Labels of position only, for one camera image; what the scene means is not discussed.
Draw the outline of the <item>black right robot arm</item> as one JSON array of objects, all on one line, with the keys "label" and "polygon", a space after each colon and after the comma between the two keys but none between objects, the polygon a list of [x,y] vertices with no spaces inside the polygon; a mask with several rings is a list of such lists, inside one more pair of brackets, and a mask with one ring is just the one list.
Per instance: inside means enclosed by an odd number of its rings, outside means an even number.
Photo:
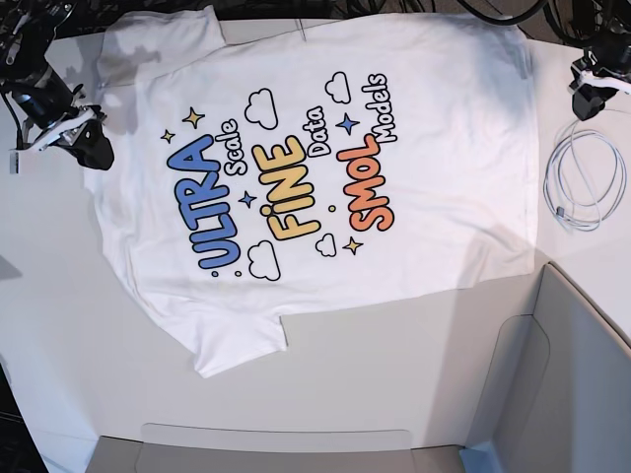
[{"label": "black right robot arm", "polygon": [[84,86],[69,88],[45,53],[76,1],[21,1],[1,20],[1,99],[16,125],[10,172],[20,157],[59,148],[86,169],[108,170],[114,162],[104,134],[106,114],[85,102]]}]

